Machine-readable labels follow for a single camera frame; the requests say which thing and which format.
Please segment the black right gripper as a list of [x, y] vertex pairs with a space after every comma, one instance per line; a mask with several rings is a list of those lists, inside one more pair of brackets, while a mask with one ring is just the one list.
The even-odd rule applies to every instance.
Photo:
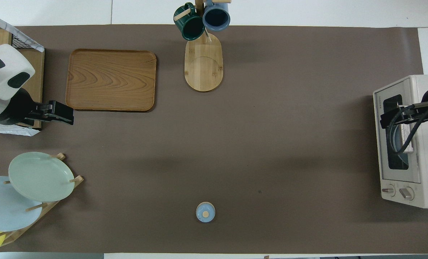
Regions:
[[399, 106], [380, 116], [380, 125], [382, 128], [398, 124], [411, 124], [418, 121], [428, 121], [428, 101]]

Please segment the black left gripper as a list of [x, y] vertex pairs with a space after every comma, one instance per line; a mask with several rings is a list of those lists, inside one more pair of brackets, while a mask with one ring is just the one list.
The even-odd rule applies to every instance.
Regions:
[[74, 109], [57, 101], [35, 102], [34, 108], [25, 116], [23, 121], [56, 121], [74, 125]]

